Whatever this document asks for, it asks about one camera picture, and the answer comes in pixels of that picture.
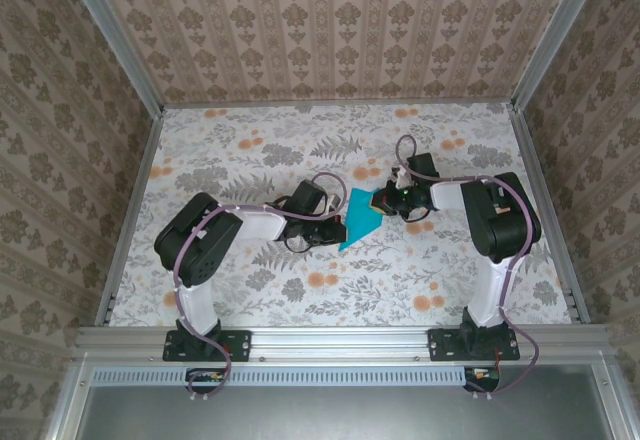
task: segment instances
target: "black cable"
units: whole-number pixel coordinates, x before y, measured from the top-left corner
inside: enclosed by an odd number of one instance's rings
[[[282,203],[285,200],[289,200],[291,198],[291,195],[283,195],[281,197],[276,198],[273,202],[274,205],[278,205],[280,206],[280,203]]]
[[[404,218],[402,218],[402,220],[404,220],[404,223],[416,223],[416,222],[419,222],[420,220],[424,220],[425,218],[427,218],[430,213],[431,213],[431,210],[427,210],[427,213],[425,213],[421,217],[414,218],[413,220],[405,220]]]
[[[308,213],[307,215],[309,215],[310,217],[319,217],[321,215],[325,215],[324,211],[327,209],[327,203],[329,202],[329,195],[327,195],[327,192],[322,195],[322,198],[324,198],[324,206],[322,207],[322,211],[320,213]]]
[[[310,243],[307,243],[307,248],[306,249],[300,250],[300,251],[296,251],[296,250],[292,249],[289,246],[288,242],[289,242],[289,239],[285,238],[284,239],[284,246],[287,247],[287,250],[289,250],[291,253],[307,253],[309,250],[311,250],[311,244]]]

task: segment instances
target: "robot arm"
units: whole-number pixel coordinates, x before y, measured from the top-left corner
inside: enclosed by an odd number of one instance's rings
[[[524,212],[516,199],[494,182],[440,181],[430,154],[413,155],[407,159],[408,169],[392,170],[392,179],[382,190],[373,195],[371,206],[386,215],[400,215],[405,221],[413,210],[461,210],[466,213],[471,239],[482,256],[478,262],[478,280],[473,298],[465,308],[462,324],[455,332],[430,331],[436,339],[439,352],[445,352],[454,360],[467,357],[495,356],[494,350],[506,350],[515,338],[500,313],[507,269],[516,270],[523,257],[515,265],[513,258],[521,251],[527,239],[525,215],[533,227],[531,245],[540,240],[540,221],[527,195],[514,173],[494,177],[512,189],[523,201]],[[430,177],[433,181],[416,177],[411,172]],[[462,355],[452,358],[451,355]]]
[[[324,211],[316,213],[323,199]],[[338,203],[336,195],[329,197],[320,186],[305,180],[293,195],[267,205],[272,207],[270,210],[317,216],[331,212]],[[174,269],[178,253],[193,229],[218,206],[209,194],[198,193],[160,232],[154,249],[165,269]],[[196,332],[213,339],[221,329],[213,306],[211,278],[234,241],[255,238],[287,242],[295,237],[302,237],[309,248],[342,243],[346,240],[346,227],[337,215],[317,221],[285,218],[267,210],[233,210],[213,217],[186,250],[178,272],[182,285],[177,294],[184,316]],[[178,330],[184,333],[183,327],[178,324]]]

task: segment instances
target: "aluminum frame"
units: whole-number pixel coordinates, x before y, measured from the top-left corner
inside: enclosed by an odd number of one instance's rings
[[[240,107],[323,107],[346,105],[429,105],[461,103],[509,103],[509,97],[450,97],[450,98],[336,98],[314,100],[267,100],[256,102],[198,102],[198,103],[167,103],[165,108],[183,110],[189,108],[240,108]]]
[[[587,304],[582,295],[573,263],[571,263],[569,250],[567,249],[567,244],[564,241],[562,229],[560,228],[560,222],[558,222],[556,211],[553,208],[551,195],[547,188],[547,183],[544,180],[542,167],[536,155],[536,149],[533,145],[531,134],[529,133],[529,127],[527,127],[526,118],[522,109],[517,107],[511,107],[509,109],[509,118],[511,119],[511,126],[513,127],[516,141],[520,148],[524,168],[529,177],[531,191],[533,192],[533,197],[540,211],[542,230],[549,242],[549,249],[551,250],[551,256],[558,276],[563,282],[566,282],[565,287],[568,287],[571,291],[571,297],[578,311],[578,319],[582,323],[589,323],[591,317],[589,316]]]
[[[481,366],[492,362],[437,362],[429,359],[427,331],[438,327],[249,328],[253,367],[398,367]],[[616,440],[638,439],[638,420],[620,374],[604,325],[523,326],[540,345],[540,365],[590,365],[610,429]],[[85,409],[95,368],[137,366],[221,367],[220,362],[163,362],[169,328],[80,330],[47,440],[74,439]],[[505,365],[526,365],[533,348],[518,337],[522,358]]]
[[[151,115],[154,122],[162,114],[162,102],[157,88],[154,86],[145,65],[136,54],[136,50],[129,41],[118,22],[108,0],[82,0],[89,9],[91,17],[100,28],[111,50],[116,55],[118,63],[122,65],[133,88],[140,96],[140,100]]]
[[[553,57],[567,37],[573,22],[587,0],[560,0],[531,56],[522,77],[512,95],[514,105],[524,109],[531,100],[538,84],[549,68]]]
[[[153,122],[151,125],[147,145],[145,146],[144,154],[140,161],[140,168],[138,169],[138,175],[136,176],[131,198],[129,199],[127,213],[122,222],[123,227],[118,237],[116,249],[113,252],[109,273],[107,273],[107,280],[104,285],[104,290],[102,291],[94,325],[104,325],[107,322],[107,314],[110,310],[111,303],[115,301],[115,294],[120,287],[122,272],[124,272],[124,267],[129,255],[129,247],[131,246],[133,233],[138,223],[138,214],[142,206],[144,191],[147,186],[147,181],[149,180],[149,174],[151,172],[151,166],[153,165],[156,149],[158,148],[158,142],[160,141],[163,124],[164,117],[160,117],[158,121]]]

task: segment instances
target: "metal plate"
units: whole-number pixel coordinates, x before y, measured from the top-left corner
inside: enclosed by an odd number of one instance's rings
[[[496,351],[500,354],[500,361],[520,360],[520,350],[516,334],[513,330],[508,331],[508,337],[500,339],[487,355],[471,356],[465,351],[464,343],[460,337],[460,329],[456,328],[436,328],[427,332],[429,339],[429,354],[432,362],[451,361],[495,361]]]
[[[183,351],[181,341],[182,337],[179,332],[170,330],[165,338],[162,360],[165,362],[202,362],[203,360],[224,362],[224,357],[217,350],[214,350],[206,359],[190,357]],[[218,337],[218,343],[229,353],[232,361],[249,361],[251,353],[251,332],[249,330],[222,330]]]
[[[505,371],[505,382],[520,370]],[[540,367],[492,400],[461,387],[92,388],[78,440],[612,440],[590,367]]]
[[[395,365],[428,363],[427,331],[420,327],[252,327],[249,362],[273,366]],[[525,330],[540,347],[539,365],[589,364],[615,358],[605,325],[526,325]],[[162,351],[167,327],[82,328],[76,339],[72,363],[99,366],[167,366]],[[528,364],[533,347],[517,336],[522,364]],[[495,359],[487,362],[492,365]],[[478,361],[455,361],[449,365],[478,366]],[[203,361],[194,367],[222,367],[222,362]]]

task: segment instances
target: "floral wallpaper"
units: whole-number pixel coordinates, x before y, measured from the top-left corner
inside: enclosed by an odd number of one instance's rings
[[[511,95],[559,0],[109,0],[165,103]]]
[[[386,183],[404,133],[433,153],[443,176],[514,171],[529,190],[503,104],[165,111],[110,325],[175,324],[171,276],[152,245],[197,192],[260,204],[319,171],[339,174],[349,189],[374,190]],[[471,299],[479,258],[458,211],[413,224],[386,218],[342,252],[333,245],[294,254],[282,243],[237,241],[214,277],[214,303],[227,326],[450,325]],[[544,238],[521,267],[508,310],[523,324],[570,322]]]
[[[0,0],[0,438],[42,433],[150,126],[81,0]]]
[[[587,0],[526,116],[590,313],[640,398],[640,0]]]

